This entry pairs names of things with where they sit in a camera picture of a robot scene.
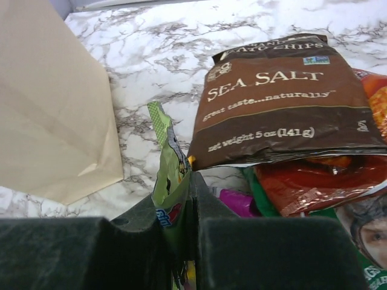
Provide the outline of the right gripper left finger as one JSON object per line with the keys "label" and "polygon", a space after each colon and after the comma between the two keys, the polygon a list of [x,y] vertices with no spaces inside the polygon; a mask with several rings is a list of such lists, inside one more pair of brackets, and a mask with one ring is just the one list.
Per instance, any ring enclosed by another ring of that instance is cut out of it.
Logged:
{"label": "right gripper left finger", "polygon": [[2,289],[170,289],[149,197],[104,217],[1,220]]}

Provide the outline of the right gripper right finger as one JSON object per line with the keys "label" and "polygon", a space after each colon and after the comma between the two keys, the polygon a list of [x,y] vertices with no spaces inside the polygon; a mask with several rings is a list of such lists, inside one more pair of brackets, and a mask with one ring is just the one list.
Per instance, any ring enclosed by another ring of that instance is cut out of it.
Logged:
{"label": "right gripper right finger", "polygon": [[328,217],[241,218],[190,176],[199,289],[367,289],[353,246]]}

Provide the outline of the purple snack packet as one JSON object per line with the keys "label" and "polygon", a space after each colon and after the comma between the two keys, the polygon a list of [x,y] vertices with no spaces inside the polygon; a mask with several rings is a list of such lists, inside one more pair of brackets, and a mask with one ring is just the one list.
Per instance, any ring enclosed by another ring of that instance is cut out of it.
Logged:
{"label": "purple snack packet", "polygon": [[262,216],[252,196],[224,188],[218,188],[216,195],[226,206],[242,218]]}

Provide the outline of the light green snack packet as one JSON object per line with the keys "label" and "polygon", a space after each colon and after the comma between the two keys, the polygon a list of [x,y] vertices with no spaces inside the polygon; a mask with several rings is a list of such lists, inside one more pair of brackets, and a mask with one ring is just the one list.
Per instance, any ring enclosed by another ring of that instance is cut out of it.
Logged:
{"label": "light green snack packet", "polygon": [[189,192],[191,168],[187,157],[180,149],[172,120],[161,103],[148,103],[148,111],[161,150],[159,170],[152,192],[157,219],[171,255],[173,289],[184,289],[187,266],[184,222],[185,207]]}

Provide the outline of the red doritos bag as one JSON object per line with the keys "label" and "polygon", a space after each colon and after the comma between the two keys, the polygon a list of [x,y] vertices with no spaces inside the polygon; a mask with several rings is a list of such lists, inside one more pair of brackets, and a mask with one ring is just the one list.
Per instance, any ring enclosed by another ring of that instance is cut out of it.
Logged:
{"label": "red doritos bag", "polygon": [[335,101],[274,112],[282,155],[246,171],[255,204],[264,216],[299,216],[386,192],[386,77],[353,69],[353,84]]}

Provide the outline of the beige paper bag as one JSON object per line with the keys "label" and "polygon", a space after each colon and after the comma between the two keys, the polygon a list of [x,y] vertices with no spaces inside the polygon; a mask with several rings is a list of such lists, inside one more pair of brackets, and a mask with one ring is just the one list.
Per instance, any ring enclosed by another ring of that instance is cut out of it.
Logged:
{"label": "beige paper bag", "polygon": [[2,1],[1,185],[68,205],[122,179],[104,67],[48,1]]}

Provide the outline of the green crisps bag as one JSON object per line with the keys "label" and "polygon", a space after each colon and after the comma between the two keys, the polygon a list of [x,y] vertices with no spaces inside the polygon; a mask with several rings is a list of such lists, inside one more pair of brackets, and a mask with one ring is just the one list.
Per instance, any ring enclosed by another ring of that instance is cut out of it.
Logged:
{"label": "green crisps bag", "polygon": [[386,194],[316,211],[333,218],[348,233],[369,289],[386,289]]}

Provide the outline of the dark brown chocolate packet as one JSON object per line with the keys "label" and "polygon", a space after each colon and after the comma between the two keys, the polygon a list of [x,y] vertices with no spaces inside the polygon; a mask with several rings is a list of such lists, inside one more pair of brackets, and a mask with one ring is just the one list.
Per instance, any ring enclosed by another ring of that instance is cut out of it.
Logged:
{"label": "dark brown chocolate packet", "polygon": [[251,43],[213,62],[188,151],[194,170],[386,154],[361,81],[326,36]]}

